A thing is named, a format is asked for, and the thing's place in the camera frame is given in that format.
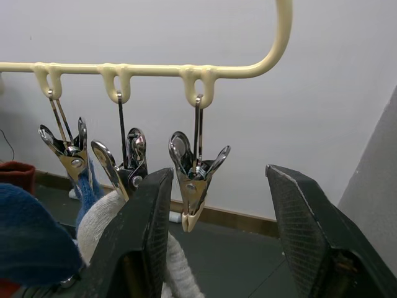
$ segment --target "blue sock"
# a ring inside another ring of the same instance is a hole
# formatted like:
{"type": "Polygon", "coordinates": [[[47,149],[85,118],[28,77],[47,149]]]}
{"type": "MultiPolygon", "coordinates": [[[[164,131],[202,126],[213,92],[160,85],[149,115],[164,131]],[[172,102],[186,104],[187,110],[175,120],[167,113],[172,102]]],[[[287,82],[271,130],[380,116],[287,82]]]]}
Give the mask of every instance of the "blue sock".
{"type": "Polygon", "coordinates": [[[101,197],[105,195],[105,192],[103,191],[95,177],[94,165],[92,164],[91,159],[89,159],[89,163],[92,178],[92,188],[89,184],[88,174],[85,172],[81,173],[79,176],[80,191],[71,179],[72,185],[74,187],[74,192],[81,202],[81,208],[76,219],[76,230],[79,228],[80,221],[83,219],[87,211],[92,207],[92,205],[94,205],[101,197]]]}
{"type": "Polygon", "coordinates": [[[69,234],[31,194],[0,183],[0,278],[47,286],[70,278],[82,265],[69,234]]]}

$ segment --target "cream plastic hanger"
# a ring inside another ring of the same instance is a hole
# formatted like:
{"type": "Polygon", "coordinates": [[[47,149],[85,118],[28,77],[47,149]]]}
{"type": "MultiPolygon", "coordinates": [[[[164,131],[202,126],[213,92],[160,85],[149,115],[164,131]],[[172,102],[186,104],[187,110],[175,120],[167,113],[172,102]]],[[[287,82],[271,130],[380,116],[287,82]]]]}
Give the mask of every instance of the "cream plastic hanger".
{"type": "Polygon", "coordinates": [[[38,83],[44,93],[53,90],[53,99],[59,99],[62,94],[61,75],[87,74],[102,75],[110,99],[118,103],[114,78],[118,76],[121,82],[123,103],[131,94],[130,79],[132,76],[179,76],[185,85],[185,95],[188,102],[195,106],[197,93],[194,84],[201,79],[204,85],[204,95],[200,108],[208,107],[214,95],[214,85],[218,78],[245,79],[260,76],[277,64],[287,47],[292,26],[292,0],[275,0],[277,4],[277,33],[270,52],[260,62],[249,66],[214,66],[214,65],[130,65],[130,64],[59,64],[59,63],[9,63],[0,62],[0,93],[4,89],[1,72],[35,73],[38,83]]]}

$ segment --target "metal clip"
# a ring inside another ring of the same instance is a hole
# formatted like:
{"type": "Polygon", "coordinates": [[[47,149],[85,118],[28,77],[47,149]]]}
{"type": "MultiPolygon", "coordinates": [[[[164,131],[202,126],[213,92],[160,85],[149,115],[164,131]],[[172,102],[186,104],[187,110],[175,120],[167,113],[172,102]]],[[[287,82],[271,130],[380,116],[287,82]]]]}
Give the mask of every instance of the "metal clip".
{"type": "Polygon", "coordinates": [[[203,211],[205,196],[212,176],[230,152],[230,146],[226,146],[215,160],[202,160],[203,110],[200,109],[201,98],[202,95],[197,96],[195,105],[194,153],[190,150],[189,139],[183,132],[175,132],[168,143],[169,154],[175,164],[184,204],[182,226],[185,232],[193,230],[203,211]]]}
{"type": "Polygon", "coordinates": [[[58,140],[54,137],[51,130],[45,125],[40,125],[38,133],[40,134],[42,140],[47,144],[52,152],[59,158],[62,165],[65,167],[71,179],[78,186],[79,175],[87,170],[89,175],[89,183],[92,187],[92,176],[89,169],[89,158],[87,154],[87,126],[83,118],[78,120],[78,136],[76,138],[72,137],[68,122],[66,120],[65,114],[62,110],[61,103],[59,99],[55,100],[60,114],[65,124],[66,130],[69,135],[70,141],[66,140],[65,133],[60,122],[60,118],[56,111],[56,106],[52,98],[52,90],[48,91],[48,98],[50,99],[50,104],[53,108],[55,119],[58,124],[62,140],[58,140]]]}
{"type": "Polygon", "coordinates": [[[132,198],[139,183],[148,175],[146,139],[140,129],[133,128],[129,131],[126,142],[122,95],[118,92],[117,96],[122,133],[122,164],[120,166],[116,165],[110,150],[100,141],[93,140],[91,142],[91,147],[119,196],[123,197],[125,201],[128,201],[132,198]]]}

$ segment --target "red fabric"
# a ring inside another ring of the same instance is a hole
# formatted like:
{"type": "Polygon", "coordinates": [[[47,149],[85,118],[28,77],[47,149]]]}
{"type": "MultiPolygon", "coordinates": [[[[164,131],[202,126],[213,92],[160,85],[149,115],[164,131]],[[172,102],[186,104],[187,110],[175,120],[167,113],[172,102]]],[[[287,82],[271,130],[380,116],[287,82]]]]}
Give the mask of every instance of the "red fabric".
{"type": "Polygon", "coordinates": [[[18,291],[20,286],[18,284],[14,284],[13,282],[7,281],[5,279],[0,279],[0,297],[1,298],[10,298],[13,293],[18,291]]]}
{"type": "MultiPolygon", "coordinates": [[[[17,161],[10,161],[0,165],[0,183],[10,183],[34,193],[35,167],[17,161]]],[[[0,297],[9,298],[20,286],[6,279],[0,279],[0,297]]]]}
{"type": "Polygon", "coordinates": [[[35,167],[17,161],[0,165],[0,183],[10,183],[34,194],[35,167]]]}

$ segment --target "clip jaw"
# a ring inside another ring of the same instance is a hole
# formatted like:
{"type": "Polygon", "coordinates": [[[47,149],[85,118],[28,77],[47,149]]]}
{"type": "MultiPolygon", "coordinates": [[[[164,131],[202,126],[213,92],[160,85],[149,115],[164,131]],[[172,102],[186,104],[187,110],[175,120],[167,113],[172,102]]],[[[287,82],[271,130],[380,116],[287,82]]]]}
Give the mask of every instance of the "clip jaw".
{"type": "Polygon", "coordinates": [[[127,162],[116,165],[109,149],[100,141],[91,142],[92,150],[104,168],[113,187],[125,201],[132,198],[139,183],[148,175],[146,139],[140,129],[131,129],[127,135],[127,162]]]}
{"type": "Polygon", "coordinates": [[[215,160],[202,160],[202,119],[201,96],[197,97],[195,110],[194,153],[190,150],[189,139],[183,132],[175,132],[168,143],[171,160],[175,164],[184,205],[182,227],[191,232],[205,205],[205,197],[212,176],[229,155],[230,146],[224,147],[215,160]]]}
{"type": "Polygon", "coordinates": [[[65,167],[70,178],[78,185],[79,175],[88,170],[89,183],[92,187],[92,176],[89,169],[89,159],[87,153],[87,126],[83,118],[78,120],[79,134],[70,142],[58,140],[54,137],[51,130],[45,125],[40,125],[38,133],[44,143],[59,158],[65,167]]]}

